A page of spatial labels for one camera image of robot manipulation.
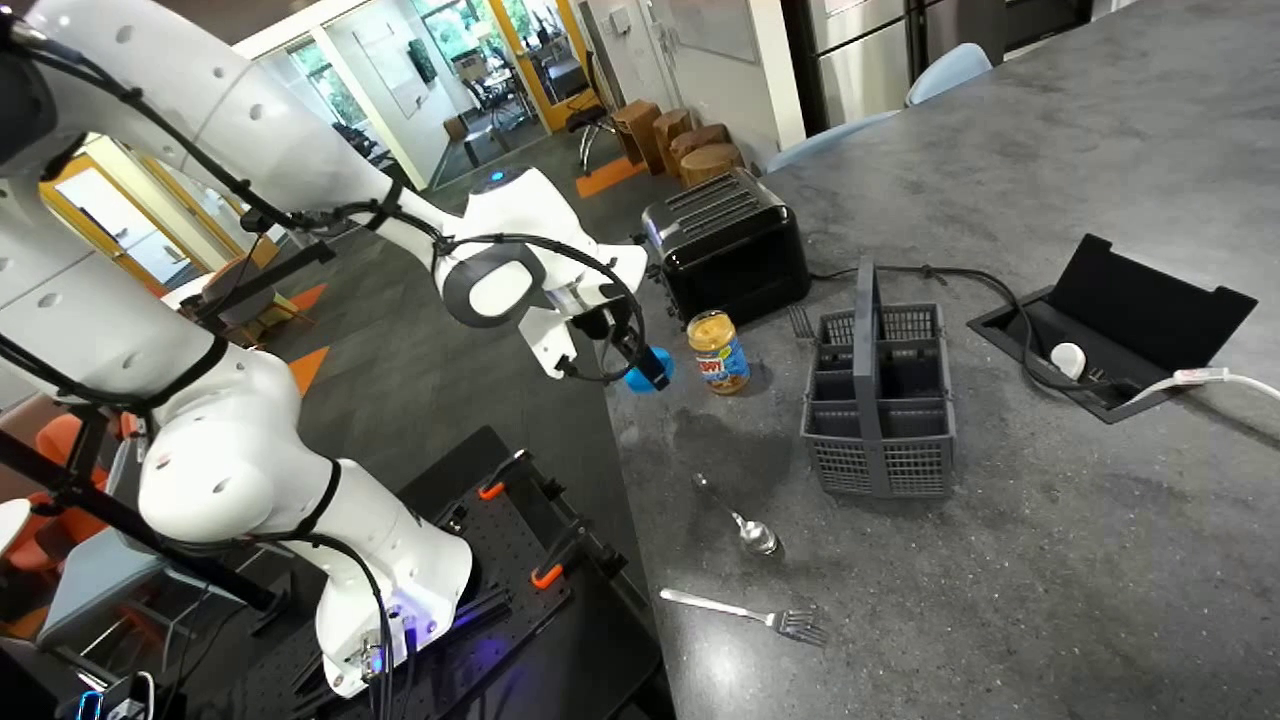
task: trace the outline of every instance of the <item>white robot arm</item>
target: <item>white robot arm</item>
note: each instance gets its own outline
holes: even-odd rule
[[[277,358],[222,350],[170,316],[41,204],[41,176],[83,132],[240,193],[265,226],[381,221],[375,234],[436,277],[451,316],[521,321],[548,376],[573,371],[567,321],[604,316],[627,366],[662,385],[633,327],[634,304],[615,298],[641,283],[644,253],[595,244],[541,171],[446,216],[396,193],[265,67],[152,0],[41,0],[19,23],[0,17],[5,350],[34,358],[19,370],[43,387],[64,376],[112,399],[162,396],[138,487],[156,534],[311,534],[349,544],[396,616],[396,664],[446,632],[472,571],[466,544],[416,522],[355,459],[308,453],[294,437],[298,396]],[[381,614],[363,571],[331,550],[291,550],[329,571],[317,610],[325,673],[338,696],[355,696],[381,670]]]

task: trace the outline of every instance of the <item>metal spoon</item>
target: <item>metal spoon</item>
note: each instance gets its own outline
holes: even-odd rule
[[[828,638],[806,616],[797,616],[797,614],[753,614],[753,610],[738,610],[738,603],[724,603],[724,602],[709,602],[709,596],[691,596],[691,591],[675,591],[675,587],[658,587],[658,602],[704,610],[704,614],[719,614],[719,616],[735,616],[735,621],[754,621],[754,624],[762,624],[775,638],[786,638],[797,646],[813,646],[813,648],[828,646]]]
[[[717,485],[710,485],[704,471],[691,471],[691,485],[695,485],[699,494],[709,494],[709,496],[731,516],[735,542],[738,542],[744,550],[753,550],[753,552],[758,552],[758,555],[775,555],[778,542],[775,542],[775,534],[773,534],[769,524],[735,512],[735,510],[717,494]]]

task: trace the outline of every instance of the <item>bottle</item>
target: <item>bottle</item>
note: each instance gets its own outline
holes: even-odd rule
[[[709,379],[717,396],[735,396],[747,387],[753,379],[747,352],[728,311],[719,310],[695,311],[684,338],[687,338],[695,371]]]

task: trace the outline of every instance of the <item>black basket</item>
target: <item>black basket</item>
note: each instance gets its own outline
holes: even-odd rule
[[[955,408],[935,310],[879,310],[863,266],[855,311],[820,321],[800,437],[836,496],[952,496]]]

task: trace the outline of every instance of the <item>gray countertop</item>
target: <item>gray countertop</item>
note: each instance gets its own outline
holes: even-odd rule
[[[1221,366],[1280,385],[1280,5],[1144,0],[769,181],[813,270],[977,266],[1017,294],[1085,234],[1199,287],[1258,302]],[[656,587],[797,610],[828,648],[656,602],[678,717],[1280,717],[1280,404],[1206,387],[1125,424],[1036,396],[964,326],[964,282],[882,282],[947,316],[955,496],[852,505],[813,475],[802,327],[820,283],[744,327],[753,396],[709,396],[675,350],[662,396],[612,394],[641,565]],[[709,471],[769,522],[738,555]]]

